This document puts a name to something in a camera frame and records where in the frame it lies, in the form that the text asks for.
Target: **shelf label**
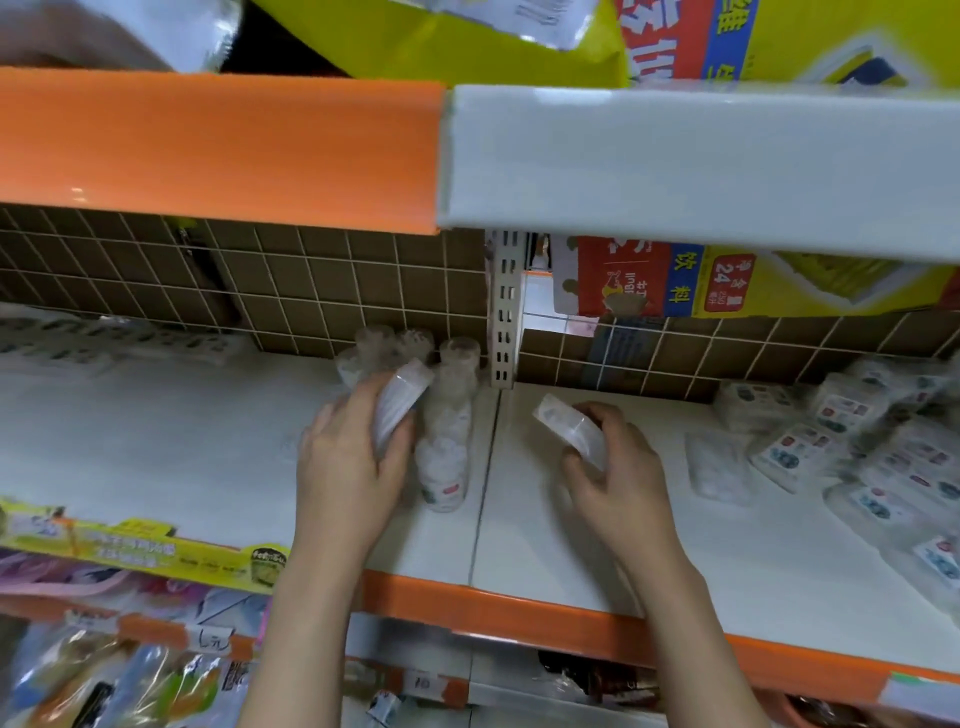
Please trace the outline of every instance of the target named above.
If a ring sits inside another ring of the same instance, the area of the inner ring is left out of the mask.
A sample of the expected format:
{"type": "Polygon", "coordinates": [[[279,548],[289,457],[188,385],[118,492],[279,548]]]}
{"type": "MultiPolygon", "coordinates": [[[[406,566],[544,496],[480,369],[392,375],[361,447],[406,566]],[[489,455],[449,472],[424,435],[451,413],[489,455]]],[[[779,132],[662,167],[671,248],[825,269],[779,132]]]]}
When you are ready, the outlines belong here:
{"type": "Polygon", "coordinates": [[[960,685],[891,672],[879,704],[957,722],[960,721],[960,685]]]}
{"type": "Polygon", "coordinates": [[[215,627],[204,624],[186,624],[186,648],[190,652],[202,652],[204,655],[230,654],[232,627],[215,627]]]}
{"type": "Polygon", "coordinates": [[[424,672],[418,669],[403,670],[403,694],[421,697],[425,700],[444,702],[446,678],[436,672],[424,672]]]}
{"type": "Polygon", "coordinates": [[[79,609],[68,609],[63,614],[63,621],[71,627],[85,629],[90,632],[100,632],[105,635],[120,634],[120,626],[117,623],[116,615],[104,617],[103,615],[84,612],[79,609]]]}

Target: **price tag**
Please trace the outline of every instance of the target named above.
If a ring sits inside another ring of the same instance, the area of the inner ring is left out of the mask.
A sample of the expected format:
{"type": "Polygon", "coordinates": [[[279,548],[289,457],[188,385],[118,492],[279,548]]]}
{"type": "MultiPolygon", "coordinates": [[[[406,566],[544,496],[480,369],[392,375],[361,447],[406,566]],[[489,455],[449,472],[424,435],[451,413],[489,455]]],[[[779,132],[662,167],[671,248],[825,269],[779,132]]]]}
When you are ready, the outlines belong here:
{"type": "Polygon", "coordinates": [[[82,612],[79,609],[68,609],[63,615],[63,621],[71,627],[86,629],[90,632],[101,632],[105,635],[120,634],[116,615],[104,617],[92,612],[82,612]]]}
{"type": "Polygon", "coordinates": [[[228,656],[233,627],[214,627],[203,624],[185,624],[186,648],[205,655],[228,656]]]}
{"type": "Polygon", "coordinates": [[[407,669],[403,671],[403,694],[442,703],[446,682],[446,679],[436,672],[407,669]]]}

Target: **right hand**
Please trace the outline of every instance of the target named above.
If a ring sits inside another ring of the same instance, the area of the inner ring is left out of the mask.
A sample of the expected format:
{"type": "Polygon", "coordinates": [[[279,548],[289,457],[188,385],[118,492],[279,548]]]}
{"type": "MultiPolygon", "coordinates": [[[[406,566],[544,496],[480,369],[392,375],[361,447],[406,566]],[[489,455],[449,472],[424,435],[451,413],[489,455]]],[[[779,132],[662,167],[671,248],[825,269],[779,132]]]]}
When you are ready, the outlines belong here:
{"type": "Polygon", "coordinates": [[[599,423],[607,441],[607,472],[589,478],[580,453],[564,450],[566,487],[587,523],[624,565],[642,559],[651,565],[680,548],[660,457],[617,408],[584,402],[577,409],[599,423]]]}

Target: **yellow package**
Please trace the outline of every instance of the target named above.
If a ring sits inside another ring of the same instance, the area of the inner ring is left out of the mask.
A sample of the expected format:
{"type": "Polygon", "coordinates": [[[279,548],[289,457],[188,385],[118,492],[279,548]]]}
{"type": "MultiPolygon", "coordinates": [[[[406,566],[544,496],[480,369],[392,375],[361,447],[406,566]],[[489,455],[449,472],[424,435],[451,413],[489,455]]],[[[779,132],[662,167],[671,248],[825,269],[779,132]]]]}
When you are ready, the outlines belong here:
{"type": "Polygon", "coordinates": [[[627,84],[626,51],[611,0],[432,0],[433,10],[418,7],[426,0],[255,2],[354,78],[627,84]]]}

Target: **left hand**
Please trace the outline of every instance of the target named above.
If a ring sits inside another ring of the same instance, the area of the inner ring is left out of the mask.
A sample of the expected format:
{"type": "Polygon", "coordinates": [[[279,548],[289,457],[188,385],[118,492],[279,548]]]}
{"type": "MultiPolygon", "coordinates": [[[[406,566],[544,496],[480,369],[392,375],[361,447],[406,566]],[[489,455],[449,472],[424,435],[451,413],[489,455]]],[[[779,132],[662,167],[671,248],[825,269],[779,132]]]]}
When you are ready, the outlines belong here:
{"type": "Polygon", "coordinates": [[[346,402],[328,404],[303,433],[297,463],[297,532],[292,557],[309,561],[330,552],[363,569],[394,512],[414,445],[408,414],[383,459],[373,456],[371,425],[380,391],[393,375],[360,382],[346,402]]]}

